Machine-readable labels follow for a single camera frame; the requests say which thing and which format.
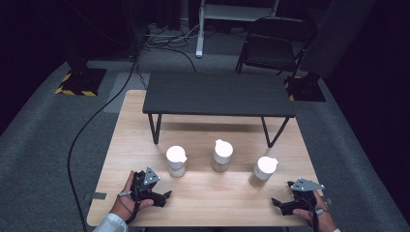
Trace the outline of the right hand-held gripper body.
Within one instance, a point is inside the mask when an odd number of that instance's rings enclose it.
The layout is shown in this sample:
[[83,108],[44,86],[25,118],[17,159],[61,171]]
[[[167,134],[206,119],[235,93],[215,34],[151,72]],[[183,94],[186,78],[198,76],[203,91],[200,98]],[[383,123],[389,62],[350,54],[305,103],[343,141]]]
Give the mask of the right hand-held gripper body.
[[310,210],[317,204],[314,196],[315,190],[322,190],[322,184],[314,183],[313,181],[299,178],[295,182],[289,181],[288,186],[293,192],[294,201],[291,203],[293,209]]

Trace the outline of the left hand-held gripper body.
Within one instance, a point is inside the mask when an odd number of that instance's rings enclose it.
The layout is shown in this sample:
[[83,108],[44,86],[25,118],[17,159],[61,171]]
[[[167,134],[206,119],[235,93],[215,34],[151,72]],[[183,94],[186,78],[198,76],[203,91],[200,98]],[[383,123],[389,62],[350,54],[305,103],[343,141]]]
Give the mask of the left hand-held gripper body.
[[132,181],[132,199],[135,202],[140,202],[144,199],[161,198],[159,193],[153,192],[154,186],[161,178],[153,170],[151,166],[148,166],[145,171],[135,172]]

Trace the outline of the white-lid jar of white powder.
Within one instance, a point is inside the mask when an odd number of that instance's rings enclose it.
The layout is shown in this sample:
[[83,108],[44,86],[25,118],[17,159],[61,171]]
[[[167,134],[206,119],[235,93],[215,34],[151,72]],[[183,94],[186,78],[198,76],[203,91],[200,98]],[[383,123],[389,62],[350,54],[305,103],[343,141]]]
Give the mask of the white-lid jar of white powder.
[[186,172],[186,151],[181,146],[172,146],[166,151],[168,171],[172,177],[182,177]]

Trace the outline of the white-lid jar of brown powder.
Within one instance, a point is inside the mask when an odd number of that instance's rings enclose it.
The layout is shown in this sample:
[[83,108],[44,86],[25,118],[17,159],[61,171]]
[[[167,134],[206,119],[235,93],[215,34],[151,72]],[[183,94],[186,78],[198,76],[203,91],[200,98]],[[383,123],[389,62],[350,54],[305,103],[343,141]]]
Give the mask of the white-lid jar of brown powder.
[[275,173],[277,167],[277,159],[269,157],[259,158],[249,176],[249,183],[255,188],[263,188]]

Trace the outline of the white-lid jar of beige powder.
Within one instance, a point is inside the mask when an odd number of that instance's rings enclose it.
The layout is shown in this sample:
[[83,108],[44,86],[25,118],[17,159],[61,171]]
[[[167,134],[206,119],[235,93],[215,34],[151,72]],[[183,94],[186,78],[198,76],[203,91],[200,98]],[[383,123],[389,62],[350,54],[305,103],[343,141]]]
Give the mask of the white-lid jar of beige powder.
[[225,171],[229,165],[232,154],[233,146],[227,141],[218,139],[214,148],[213,169],[217,172]]

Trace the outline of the black shelf with metal legs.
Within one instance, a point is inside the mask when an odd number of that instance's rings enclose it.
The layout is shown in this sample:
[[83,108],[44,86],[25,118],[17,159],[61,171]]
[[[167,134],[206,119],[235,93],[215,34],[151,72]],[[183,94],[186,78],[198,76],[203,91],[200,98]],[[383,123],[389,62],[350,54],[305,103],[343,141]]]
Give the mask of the black shelf with metal legs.
[[154,143],[159,142],[164,114],[275,117],[284,123],[296,116],[279,79],[206,72],[151,72],[142,112]]

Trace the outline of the person's left hand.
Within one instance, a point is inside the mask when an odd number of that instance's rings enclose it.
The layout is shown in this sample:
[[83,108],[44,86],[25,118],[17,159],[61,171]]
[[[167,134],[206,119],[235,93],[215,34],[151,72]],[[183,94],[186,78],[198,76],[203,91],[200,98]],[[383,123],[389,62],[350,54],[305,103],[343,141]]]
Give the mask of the person's left hand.
[[[128,180],[125,183],[122,192],[130,191],[132,186],[132,181],[134,178],[134,172],[131,171]],[[138,211],[145,208],[151,207],[154,205],[152,199],[145,199],[139,203]],[[110,212],[115,214],[122,220],[129,220],[132,217],[134,211],[135,202],[132,200],[132,197],[129,194],[117,197],[114,205],[112,206]]]

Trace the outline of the person's right hand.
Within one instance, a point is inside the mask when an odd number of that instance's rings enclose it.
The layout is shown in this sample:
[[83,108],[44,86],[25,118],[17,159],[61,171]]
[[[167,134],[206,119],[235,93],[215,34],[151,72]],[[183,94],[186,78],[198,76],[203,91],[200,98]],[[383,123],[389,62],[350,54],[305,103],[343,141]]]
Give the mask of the person's right hand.
[[316,226],[317,232],[333,232],[338,228],[333,215],[319,193],[316,190],[313,193],[317,201],[314,212],[295,209],[293,214],[307,220],[311,225]]

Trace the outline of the person's left white sleeve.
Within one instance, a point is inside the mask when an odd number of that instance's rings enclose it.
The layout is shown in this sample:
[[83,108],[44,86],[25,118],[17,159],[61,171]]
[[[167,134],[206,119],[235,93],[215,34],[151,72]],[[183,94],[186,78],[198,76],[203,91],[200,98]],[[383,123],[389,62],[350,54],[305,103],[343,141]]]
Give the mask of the person's left white sleeve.
[[93,232],[129,232],[129,227],[122,218],[108,213]]

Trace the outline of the black base with hazard tape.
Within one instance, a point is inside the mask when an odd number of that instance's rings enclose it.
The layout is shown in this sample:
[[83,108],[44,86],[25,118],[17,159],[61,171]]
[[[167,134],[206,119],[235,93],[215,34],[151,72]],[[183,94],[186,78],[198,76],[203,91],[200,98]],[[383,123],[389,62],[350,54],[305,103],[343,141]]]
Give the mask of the black base with hazard tape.
[[94,97],[98,94],[106,69],[88,69],[85,72],[68,71],[56,94]]
[[287,76],[284,86],[291,101],[324,102],[326,99],[318,84],[320,75],[309,72],[303,77]]

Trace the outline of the black folding chair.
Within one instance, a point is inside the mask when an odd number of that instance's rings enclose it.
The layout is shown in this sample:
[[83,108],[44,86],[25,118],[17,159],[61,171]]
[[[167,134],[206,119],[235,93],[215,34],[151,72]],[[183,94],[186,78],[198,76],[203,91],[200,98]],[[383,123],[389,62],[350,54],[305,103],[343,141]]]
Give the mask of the black folding chair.
[[296,75],[305,52],[318,34],[311,21],[281,16],[258,18],[250,26],[235,71],[243,65]]

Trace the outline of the grey cloth cover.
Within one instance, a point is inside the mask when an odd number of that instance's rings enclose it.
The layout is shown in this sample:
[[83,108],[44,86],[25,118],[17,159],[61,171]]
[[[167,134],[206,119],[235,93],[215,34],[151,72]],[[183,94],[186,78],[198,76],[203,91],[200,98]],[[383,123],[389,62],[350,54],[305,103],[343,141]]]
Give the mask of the grey cloth cover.
[[353,43],[377,0],[333,0],[300,70],[307,77],[329,77]]

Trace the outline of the white metal stand frame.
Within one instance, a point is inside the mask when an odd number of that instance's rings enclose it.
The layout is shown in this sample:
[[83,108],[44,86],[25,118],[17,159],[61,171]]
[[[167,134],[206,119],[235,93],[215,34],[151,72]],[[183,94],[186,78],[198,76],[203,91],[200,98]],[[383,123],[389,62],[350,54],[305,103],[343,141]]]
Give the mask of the white metal stand frame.
[[199,31],[197,36],[195,57],[201,58],[203,56],[205,38],[204,28],[206,19],[252,22],[261,17],[275,16],[278,10],[279,1],[280,0],[274,0],[273,5],[270,8],[256,8],[207,4],[206,0],[201,0],[198,13]]

